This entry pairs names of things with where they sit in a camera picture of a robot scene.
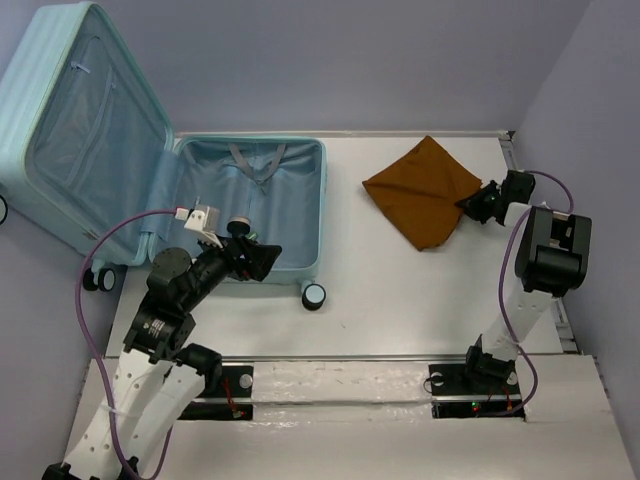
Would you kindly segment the round cosmetic compact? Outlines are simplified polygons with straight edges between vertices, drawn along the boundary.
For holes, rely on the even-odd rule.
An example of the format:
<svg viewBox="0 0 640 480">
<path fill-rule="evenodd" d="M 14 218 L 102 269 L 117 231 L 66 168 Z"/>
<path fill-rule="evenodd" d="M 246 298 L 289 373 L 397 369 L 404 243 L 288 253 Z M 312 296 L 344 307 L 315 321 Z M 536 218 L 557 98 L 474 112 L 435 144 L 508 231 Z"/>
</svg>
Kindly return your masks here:
<svg viewBox="0 0 640 480">
<path fill-rule="evenodd" d="M 227 232 L 231 236 L 247 236 L 251 232 L 251 223 L 247 217 L 232 217 L 227 223 Z"/>
</svg>

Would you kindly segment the brown cloth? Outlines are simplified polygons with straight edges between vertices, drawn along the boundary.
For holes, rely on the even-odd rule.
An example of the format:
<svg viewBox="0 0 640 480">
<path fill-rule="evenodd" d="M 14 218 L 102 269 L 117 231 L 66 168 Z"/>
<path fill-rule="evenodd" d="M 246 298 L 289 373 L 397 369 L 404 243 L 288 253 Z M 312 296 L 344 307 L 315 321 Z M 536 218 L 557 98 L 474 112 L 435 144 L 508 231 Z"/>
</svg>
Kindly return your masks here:
<svg viewBox="0 0 640 480">
<path fill-rule="evenodd" d="M 463 215 L 456 203 L 479 192 L 482 180 L 426 136 L 362 185 L 384 217 L 423 251 L 449 239 Z"/>
</svg>

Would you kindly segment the light blue hardshell suitcase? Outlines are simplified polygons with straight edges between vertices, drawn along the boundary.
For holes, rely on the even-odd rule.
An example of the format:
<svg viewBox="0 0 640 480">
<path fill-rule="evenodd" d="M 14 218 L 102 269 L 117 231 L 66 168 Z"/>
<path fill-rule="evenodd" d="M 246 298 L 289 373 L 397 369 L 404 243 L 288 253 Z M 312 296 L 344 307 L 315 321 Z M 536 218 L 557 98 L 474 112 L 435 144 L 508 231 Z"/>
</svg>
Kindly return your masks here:
<svg viewBox="0 0 640 480">
<path fill-rule="evenodd" d="M 114 267 L 198 248 L 171 207 L 213 208 L 213 228 L 247 219 L 282 249 L 267 281 L 316 282 L 327 182 L 324 144 L 299 136 L 178 135 L 106 12 L 94 2 L 39 8 L 1 80 L 1 204 L 81 254 L 88 291 Z"/>
</svg>

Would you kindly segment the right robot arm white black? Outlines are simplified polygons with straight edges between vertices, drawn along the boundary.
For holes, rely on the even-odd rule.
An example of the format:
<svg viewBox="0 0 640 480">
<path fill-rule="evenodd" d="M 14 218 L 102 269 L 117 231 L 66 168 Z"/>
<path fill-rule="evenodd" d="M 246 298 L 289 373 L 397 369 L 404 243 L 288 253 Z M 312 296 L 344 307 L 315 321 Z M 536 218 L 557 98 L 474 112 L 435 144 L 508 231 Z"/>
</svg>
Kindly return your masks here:
<svg viewBox="0 0 640 480">
<path fill-rule="evenodd" d="M 510 170 L 457 205 L 471 219 L 493 219 L 512 229 L 499 274 L 498 318 L 469 347 L 460 368 L 462 384 L 482 392 L 515 373 L 520 344 L 558 299 L 578 289 L 589 263 L 592 219 L 569 210 L 533 206 L 538 171 Z"/>
</svg>

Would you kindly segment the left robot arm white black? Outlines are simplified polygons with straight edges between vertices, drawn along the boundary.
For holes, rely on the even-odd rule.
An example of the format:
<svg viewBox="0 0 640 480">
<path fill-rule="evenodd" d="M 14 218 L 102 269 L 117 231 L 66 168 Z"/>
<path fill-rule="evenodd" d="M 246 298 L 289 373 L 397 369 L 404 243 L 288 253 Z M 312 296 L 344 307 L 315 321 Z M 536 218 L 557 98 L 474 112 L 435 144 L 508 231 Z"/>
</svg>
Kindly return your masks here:
<svg viewBox="0 0 640 480">
<path fill-rule="evenodd" d="M 47 467 L 46 479 L 140 479 L 155 450 L 165 450 L 173 424 L 196 397 L 221 383 L 222 357 L 189 342 L 192 312 L 223 280 L 262 281 L 282 253 L 232 221 L 229 236 L 201 243 L 201 253 L 162 250 L 148 291 L 125 335 L 105 397 L 72 451 Z"/>
</svg>

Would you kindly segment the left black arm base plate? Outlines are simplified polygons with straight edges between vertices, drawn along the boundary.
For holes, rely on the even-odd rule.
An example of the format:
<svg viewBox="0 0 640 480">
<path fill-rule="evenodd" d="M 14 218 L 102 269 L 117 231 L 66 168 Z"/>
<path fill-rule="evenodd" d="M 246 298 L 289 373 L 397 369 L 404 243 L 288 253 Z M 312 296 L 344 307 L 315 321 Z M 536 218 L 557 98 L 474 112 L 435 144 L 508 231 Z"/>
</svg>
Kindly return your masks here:
<svg viewBox="0 0 640 480">
<path fill-rule="evenodd" d="M 221 379 L 207 386 L 183 411 L 181 421 L 251 421 L 254 367 L 230 364 L 222 368 Z"/>
</svg>

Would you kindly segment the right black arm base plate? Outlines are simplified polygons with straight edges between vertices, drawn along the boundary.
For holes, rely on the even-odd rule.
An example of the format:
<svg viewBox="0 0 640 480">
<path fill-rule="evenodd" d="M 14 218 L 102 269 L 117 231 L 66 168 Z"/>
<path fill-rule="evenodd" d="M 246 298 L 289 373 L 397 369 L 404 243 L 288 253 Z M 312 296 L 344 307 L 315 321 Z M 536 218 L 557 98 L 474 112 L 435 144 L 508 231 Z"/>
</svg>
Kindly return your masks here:
<svg viewBox="0 0 640 480">
<path fill-rule="evenodd" d="M 472 380 L 462 363 L 430 364 L 424 390 L 431 395 L 434 419 L 525 418 L 518 384 Z"/>
</svg>

